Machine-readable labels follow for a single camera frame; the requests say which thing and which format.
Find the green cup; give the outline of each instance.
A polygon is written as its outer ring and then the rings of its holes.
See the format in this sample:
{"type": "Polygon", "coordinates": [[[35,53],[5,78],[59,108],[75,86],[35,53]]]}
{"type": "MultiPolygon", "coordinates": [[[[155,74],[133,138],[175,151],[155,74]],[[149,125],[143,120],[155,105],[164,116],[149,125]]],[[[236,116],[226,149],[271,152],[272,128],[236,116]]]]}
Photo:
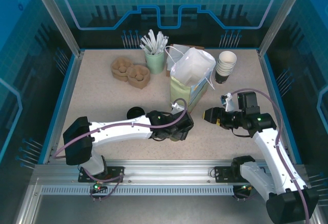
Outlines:
{"type": "Polygon", "coordinates": [[[147,68],[151,74],[159,74],[164,69],[164,52],[158,55],[149,55],[145,53],[147,68]]]}

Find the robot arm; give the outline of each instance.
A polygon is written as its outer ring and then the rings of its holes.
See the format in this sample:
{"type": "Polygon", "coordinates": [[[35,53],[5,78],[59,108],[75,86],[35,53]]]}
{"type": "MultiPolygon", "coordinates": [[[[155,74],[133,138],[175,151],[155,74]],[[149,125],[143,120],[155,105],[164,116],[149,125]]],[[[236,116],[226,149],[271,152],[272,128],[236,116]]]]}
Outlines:
{"type": "Polygon", "coordinates": [[[184,140],[189,130],[193,128],[194,122],[188,112],[178,121],[183,110],[184,108],[177,103],[172,105],[171,113],[153,110],[145,114],[143,109],[134,107],[128,112],[128,120],[112,123],[89,122],[86,116],[79,117],[64,132],[65,145],[90,131],[97,132],[84,136],[65,148],[66,164],[80,165],[91,175],[103,178],[107,174],[106,162],[104,157],[94,150],[95,147],[127,139],[184,140]]]}
{"type": "Polygon", "coordinates": [[[278,135],[276,125],[269,114],[260,113],[256,94],[254,92],[238,93],[238,106],[241,111],[227,108],[227,106],[233,107],[231,95],[227,94],[221,99],[226,108],[208,109],[204,113],[204,119],[224,129],[233,131],[242,127],[247,130],[248,137],[253,138],[263,153],[272,178],[267,176],[250,156],[234,158],[231,164],[232,174],[246,179],[259,192],[266,202],[266,209],[273,223],[290,223],[305,219],[300,193],[294,184],[296,181],[304,195],[311,217],[319,200],[318,193],[315,189],[307,188],[280,140],[276,145],[278,135]],[[292,172],[292,177],[278,155],[277,146],[280,148],[284,162],[292,172]]]}

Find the glass panel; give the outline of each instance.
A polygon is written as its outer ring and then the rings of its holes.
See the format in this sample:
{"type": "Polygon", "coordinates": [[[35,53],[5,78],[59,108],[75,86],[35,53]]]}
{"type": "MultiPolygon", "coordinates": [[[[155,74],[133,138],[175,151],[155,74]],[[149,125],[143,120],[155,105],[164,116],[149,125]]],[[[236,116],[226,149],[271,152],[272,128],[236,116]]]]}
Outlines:
{"type": "Polygon", "coordinates": [[[282,1],[56,0],[82,48],[137,48],[149,29],[175,44],[259,47],[282,1]]]}
{"type": "Polygon", "coordinates": [[[0,14],[0,216],[13,223],[71,52],[41,0],[0,0],[0,14]]]}
{"type": "MultiPolygon", "coordinates": [[[[267,52],[309,176],[320,172],[328,175],[327,3],[328,0],[296,0],[267,52]]],[[[325,182],[312,184],[323,184],[320,188],[325,189],[325,182]]],[[[322,191],[320,199],[325,200],[327,193],[322,191]]]]}

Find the stack of paper cups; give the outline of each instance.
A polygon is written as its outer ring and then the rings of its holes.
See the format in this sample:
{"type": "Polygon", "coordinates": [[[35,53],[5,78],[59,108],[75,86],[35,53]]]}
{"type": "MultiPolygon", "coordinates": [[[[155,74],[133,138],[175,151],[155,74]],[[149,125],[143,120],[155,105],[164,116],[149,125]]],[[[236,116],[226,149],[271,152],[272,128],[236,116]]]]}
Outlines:
{"type": "Polygon", "coordinates": [[[232,73],[237,62],[237,56],[231,51],[222,51],[216,62],[215,80],[219,84],[223,84],[232,73]]]}

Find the bag handle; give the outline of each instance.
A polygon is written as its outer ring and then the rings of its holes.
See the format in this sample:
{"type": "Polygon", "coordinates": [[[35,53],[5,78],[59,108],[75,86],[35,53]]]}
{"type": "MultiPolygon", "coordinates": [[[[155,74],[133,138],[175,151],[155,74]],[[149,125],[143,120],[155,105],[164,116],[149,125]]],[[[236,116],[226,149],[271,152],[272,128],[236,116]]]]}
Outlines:
{"type": "Polygon", "coordinates": [[[180,53],[184,56],[184,54],[183,54],[181,51],[179,51],[178,49],[176,49],[175,47],[173,47],[173,46],[165,46],[164,49],[165,49],[166,53],[168,54],[168,56],[170,57],[170,59],[172,60],[172,62],[176,63],[176,62],[173,60],[173,58],[171,57],[171,55],[169,54],[169,52],[167,51],[167,47],[173,48],[174,50],[180,52],[180,53]]]}
{"type": "Polygon", "coordinates": [[[213,70],[212,70],[212,72],[211,72],[210,80],[208,80],[207,77],[205,77],[205,79],[206,79],[207,82],[210,84],[210,86],[213,88],[213,90],[215,90],[215,88],[214,88],[214,86],[213,86],[213,83],[212,83],[212,79],[211,79],[211,77],[212,77],[212,74],[213,74],[214,68],[213,68],[213,70]]]}

